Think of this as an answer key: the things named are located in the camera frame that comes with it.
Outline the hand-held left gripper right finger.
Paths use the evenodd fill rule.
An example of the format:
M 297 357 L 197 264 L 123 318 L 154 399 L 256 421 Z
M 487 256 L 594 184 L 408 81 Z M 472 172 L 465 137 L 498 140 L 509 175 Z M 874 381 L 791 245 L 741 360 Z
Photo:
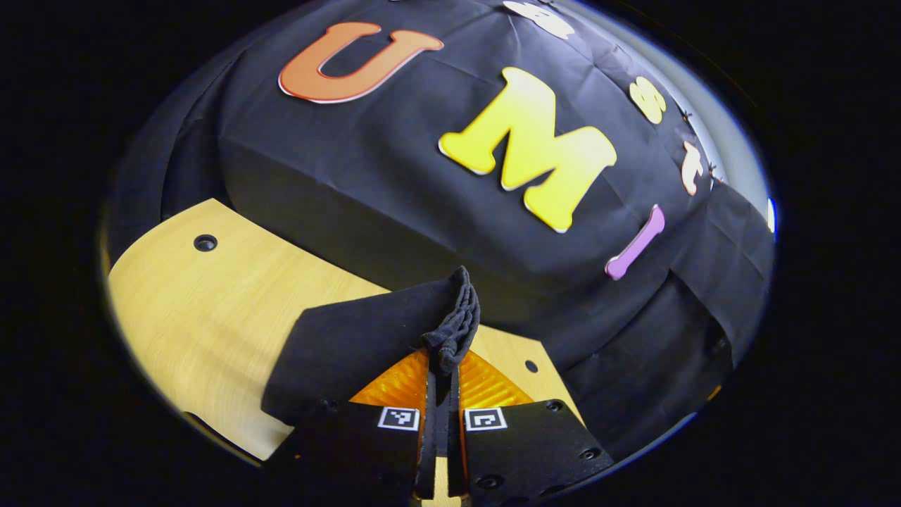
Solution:
M 560 398 L 535 398 L 467 353 L 448 435 L 448 494 L 466 505 L 540 505 L 594 482 L 614 460 Z

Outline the black backdrop cloth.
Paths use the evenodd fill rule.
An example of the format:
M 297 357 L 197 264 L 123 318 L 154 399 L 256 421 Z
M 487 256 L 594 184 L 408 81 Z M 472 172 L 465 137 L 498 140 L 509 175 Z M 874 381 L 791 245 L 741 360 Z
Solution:
M 273 20 L 132 142 L 107 253 L 216 199 L 386 289 L 464 266 L 483 324 L 541 341 L 612 455 L 641 452 L 749 350 L 771 214 L 756 158 L 737 189 L 712 182 L 720 150 L 675 80 L 550 12 L 572 35 L 502 0 L 316 0 Z

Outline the black jeans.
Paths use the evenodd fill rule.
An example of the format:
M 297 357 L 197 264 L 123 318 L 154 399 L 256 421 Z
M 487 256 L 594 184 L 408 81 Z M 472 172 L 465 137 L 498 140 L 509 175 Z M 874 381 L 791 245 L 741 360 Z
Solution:
M 426 350 L 448 377 L 469 353 L 481 317 L 464 267 L 401 291 L 307 308 L 267 379 L 262 411 L 294 426 L 323 401 L 347 401 L 410 353 Z

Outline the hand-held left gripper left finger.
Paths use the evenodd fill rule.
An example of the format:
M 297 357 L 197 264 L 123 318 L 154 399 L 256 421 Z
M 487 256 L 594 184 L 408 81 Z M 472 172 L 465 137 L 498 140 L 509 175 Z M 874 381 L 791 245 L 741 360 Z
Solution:
M 408 505 L 434 494 L 430 360 L 408 354 L 348 401 L 319 401 L 271 456 L 279 505 Z

